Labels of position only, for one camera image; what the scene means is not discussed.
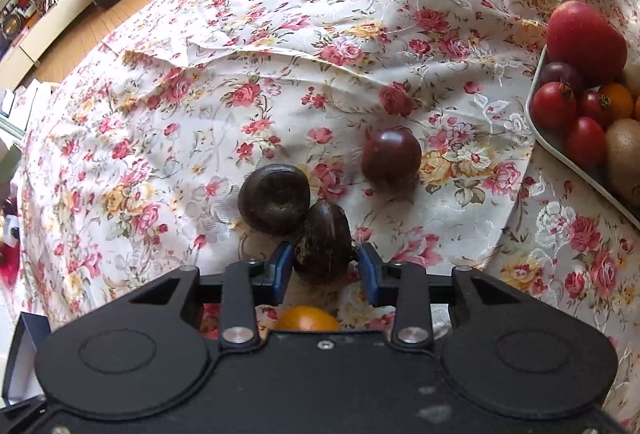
metal bolt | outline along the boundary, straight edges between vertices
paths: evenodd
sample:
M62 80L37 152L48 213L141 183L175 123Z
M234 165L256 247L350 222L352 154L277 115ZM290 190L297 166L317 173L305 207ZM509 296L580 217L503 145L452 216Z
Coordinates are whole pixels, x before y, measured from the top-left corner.
M398 339L405 344L419 344L429 338L429 332L422 328L410 326L398 332Z
M244 344L254 338L254 332L244 326L234 326L222 332L222 338L232 344Z
M334 347L335 344L331 340L320 340L318 342L318 348L324 351L334 349Z

floral tablecloth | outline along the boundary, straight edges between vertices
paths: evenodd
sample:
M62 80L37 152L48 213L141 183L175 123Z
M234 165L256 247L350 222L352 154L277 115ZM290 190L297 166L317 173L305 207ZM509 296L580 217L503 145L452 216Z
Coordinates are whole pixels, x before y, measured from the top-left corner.
M59 326L183 264L213 273L268 257L276 240L242 223L238 188L258 166L290 163L383 258L485 269L608 335L621 362L606 407L637 432L638 232L534 146L523 116L562 1L155 0L31 126L7 302ZM639 0L585 1L638 60ZM390 198L358 159L366 130L392 125L412 129L423 157L415 191ZM350 277L294 280L285 306L388 328L393 310L370 308ZM261 307L262 327L280 312Z

wooden floor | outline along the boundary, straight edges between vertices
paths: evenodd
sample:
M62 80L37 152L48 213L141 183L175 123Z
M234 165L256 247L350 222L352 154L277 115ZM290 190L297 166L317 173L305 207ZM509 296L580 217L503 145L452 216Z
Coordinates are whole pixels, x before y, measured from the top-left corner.
M70 25L40 58L39 68L32 70L22 82L31 79L62 82L64 78L108 33L153 0L122 0L109 10L93 5Z

brown water chestnut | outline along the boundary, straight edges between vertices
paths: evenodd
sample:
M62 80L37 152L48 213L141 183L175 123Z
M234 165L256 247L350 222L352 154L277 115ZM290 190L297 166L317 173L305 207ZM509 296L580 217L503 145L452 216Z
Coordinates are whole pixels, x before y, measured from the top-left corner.
M310 198L304 172L292 165L274 163L248 176L238 195L238 207L252 229L285 236L302 226Z
M306 214L304 234L293 267L309 284L329 284L344 277L354 259L349 221L342 208L320 199Z
M362 151L360 168L366 180L382 191L412 186L420 161L420 143L407 127L372 131Z

fruit tray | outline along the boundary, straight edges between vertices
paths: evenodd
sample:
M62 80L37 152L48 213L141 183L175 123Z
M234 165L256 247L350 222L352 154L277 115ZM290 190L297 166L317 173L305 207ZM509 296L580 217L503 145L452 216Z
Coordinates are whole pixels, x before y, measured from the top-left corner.
M627 218L636 229L640 230L640 220L639 217L633 214L633 212L627 208L622 202L620 202L613 194L611 194L605 187L605 177L604 173L600 169L594 169L590 171L584 171L580 167L574 164L569 158L564 156L561 152L559 140L554 137L551 133L548 133L544 129L538 129L531 118L530 107L531 101L533 100L533 95L540 88L540 73L542 69L546 66L548 60L546 59L546 46L542 50L542 55L540 56L540 61L538 62L538 69L536 69L536 74L533 77L533 82L531 84L531 91L529 92L529 96L527 97L527 103L525 106L525 112L527 114L527 121L529 122L529 126L533 132L533 135L536 137L536 140L544 147L549 153L553 154L558 160L564 163L569 169L572 169L578 175L583 178L589 185L591 185L594 189L596 189L600 194L602 194L615 208L617 208L622 214Z

